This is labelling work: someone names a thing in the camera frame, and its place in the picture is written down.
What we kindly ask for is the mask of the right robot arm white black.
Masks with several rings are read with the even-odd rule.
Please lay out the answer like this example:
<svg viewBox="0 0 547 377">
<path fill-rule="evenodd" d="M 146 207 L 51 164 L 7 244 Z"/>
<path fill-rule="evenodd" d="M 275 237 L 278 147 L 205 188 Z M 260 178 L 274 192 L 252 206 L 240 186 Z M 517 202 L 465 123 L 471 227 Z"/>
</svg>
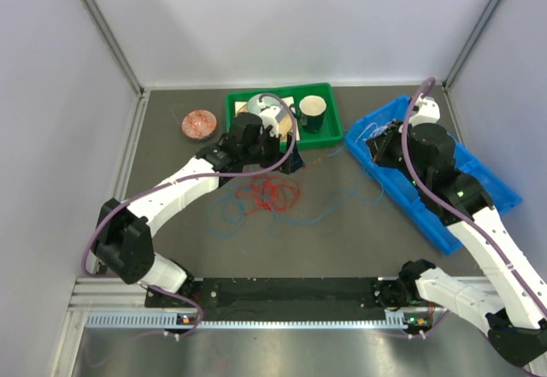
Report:
<svg viewBox="0 0 547 377">
<path fill-rule="evenodd" d="M 403 265 L 401 299 L 444 306 L 478 328 L 515 367 L 545 355 L 546 281 L 510 236 L 484 186 L 456 166 L 456 141 L 435 123 L 404 127 L 394 121 L 367 146 L 374 164 L 405 176 L 496 291 L 489 296 L 419 260 Z"/>
</svg>

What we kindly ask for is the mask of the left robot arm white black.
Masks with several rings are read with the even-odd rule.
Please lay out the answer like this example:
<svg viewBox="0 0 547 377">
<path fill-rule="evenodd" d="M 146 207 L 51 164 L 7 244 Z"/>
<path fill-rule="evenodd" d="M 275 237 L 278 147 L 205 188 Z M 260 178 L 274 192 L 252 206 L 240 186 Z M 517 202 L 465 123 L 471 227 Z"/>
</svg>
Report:
<svg viewBox="0 0 547 377">
<path fill-rule="evenodd" d="M 294 133 L 287 133 L 285 144 L 281 138 L 265 117 L 237 115 L 216 143 L 203 147 L 159 185 L 124 202 L 105 203 L 91 238 L 91 253 L 128 285 L 161 288 L 173 304 L 189 303 L 193 276 L 154 251 L 154 236 L 192 202 L 244 177 L 249 165 L 259 166 L 260 174 L 291 174 L 301 168 Z"/>
</svg>

